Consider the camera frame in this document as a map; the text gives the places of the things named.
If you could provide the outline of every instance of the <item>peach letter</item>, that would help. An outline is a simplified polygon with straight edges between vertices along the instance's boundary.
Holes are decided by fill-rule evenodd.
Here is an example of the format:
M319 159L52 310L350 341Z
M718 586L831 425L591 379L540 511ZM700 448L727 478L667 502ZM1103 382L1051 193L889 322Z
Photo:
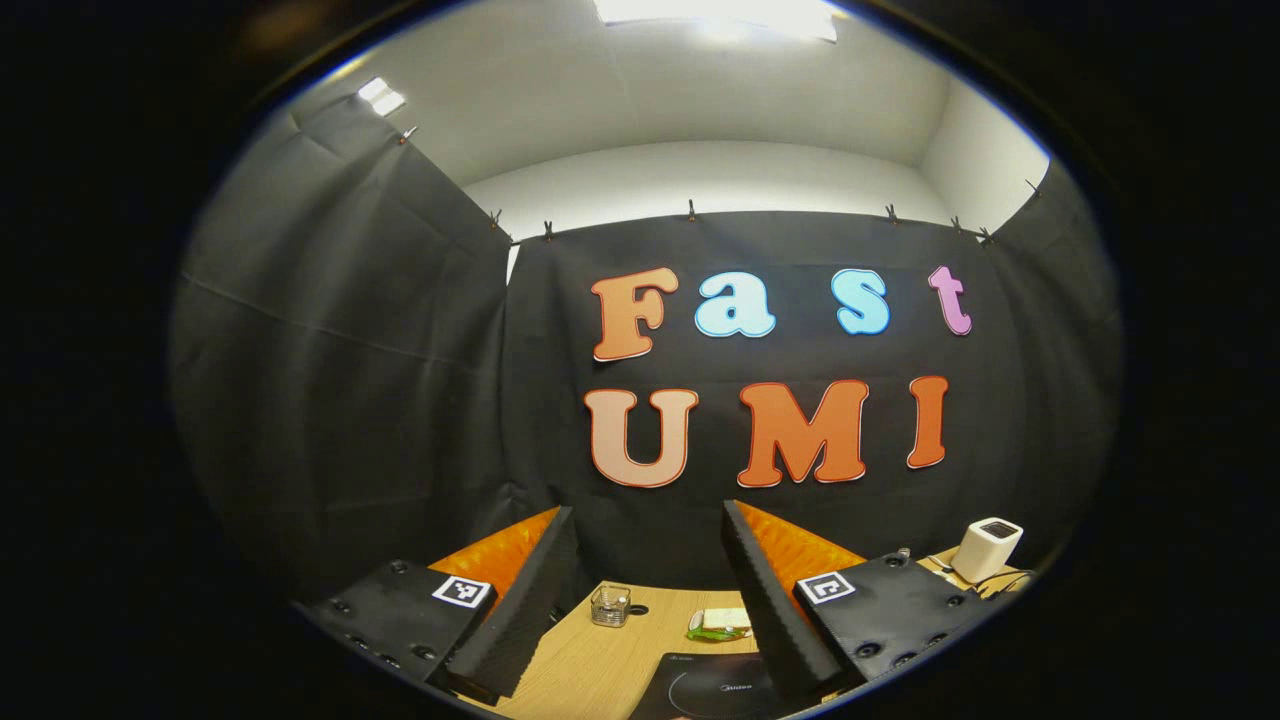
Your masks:
M653 340L640 334L636 320L644 320L650 331L662 324L662 296L652 290L676 292L680 282L671 268L657 268L618 278L605 278L591 286L600 296L600 343L595 346L595 359L600 363L639 357L653 348Z
M689 459L689 411L698 405L691 389L659 389L649 405L662 419L662 446L658 461L641 465L627 454L627 415L636 396L625 389L593 389L582 397L591 410L591 461L605 478L620 486L662 487L685 471Z
M906 457L908 468L928 468L942 462L947 450L942 447L942 396L947 393L947 379L925 375L911 380L915 396L915 448Z
M827 450L813 474L815 480L838 483L863 477L867 466L859 443L867 393L867 383L861 380L836 380L809 421L787 386L756 383L742 388L740 397L751 409L751 457L746 470L737 474L737 484L746 488L778 484L782 473L773 465L774 448L797 483L809 474L823 446Z

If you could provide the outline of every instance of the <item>white box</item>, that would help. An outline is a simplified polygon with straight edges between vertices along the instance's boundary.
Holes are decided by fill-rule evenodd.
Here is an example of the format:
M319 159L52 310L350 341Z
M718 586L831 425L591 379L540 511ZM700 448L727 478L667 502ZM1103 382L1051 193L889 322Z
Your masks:
M965 582L980 583L1000 571L1021 537L1023 529L1009 520L978 520L965 532L951 566Z

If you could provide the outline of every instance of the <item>glass cup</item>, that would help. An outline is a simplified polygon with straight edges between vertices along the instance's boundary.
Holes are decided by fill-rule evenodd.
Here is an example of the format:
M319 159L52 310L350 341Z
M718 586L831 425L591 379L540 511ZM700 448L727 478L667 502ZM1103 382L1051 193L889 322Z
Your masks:
M591 596L591 621L608 628L621 628L631 610L631 588L600 585Z

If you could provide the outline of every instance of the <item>wooden table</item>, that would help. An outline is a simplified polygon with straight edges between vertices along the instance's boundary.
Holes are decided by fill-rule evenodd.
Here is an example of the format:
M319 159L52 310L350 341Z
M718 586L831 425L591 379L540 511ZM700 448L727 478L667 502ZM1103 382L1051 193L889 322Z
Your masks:
M933 556L950 564L957 550ZM922 559L919 562L931 570L940 569L931 560ZM970 587L954 573L947 579L961 589ZM987 583L983 596L1005 587L1009 580L1014 577ZM681 591L614 582L602 584L630 587L631 602L648 606L649 612L627 618L622 628L600 626L591 623L588 596L543 635L513 697L500 698L497 707L474 705L515 720L625 720L640 702L663 653L758 650L754 637L724 643L695 642L685 637L689 619L698 610L742 607L742 596L737 591Z

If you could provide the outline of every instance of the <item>ceiling light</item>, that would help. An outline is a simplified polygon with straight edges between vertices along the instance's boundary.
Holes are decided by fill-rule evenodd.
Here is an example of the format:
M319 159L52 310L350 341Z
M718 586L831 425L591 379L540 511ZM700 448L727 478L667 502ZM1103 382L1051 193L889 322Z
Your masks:
M387 117L392 110L399 108L404 104L404 96L399 92L388 92L374 100L374 111L379 115Z
M387 81L384 81L380 77L375 77L374 79L366 82L365 86L360 88L358 95L365 100L372 102L374 97L378 97L385 90L387 90Z
M404 104L404 96L392 90L387 81L380 77L366 82L356 91L356 95L367 100L374 106L374 111L384 118Z
M822 0L595 0L600 20L730 20L786 35L836 41L831 5Z

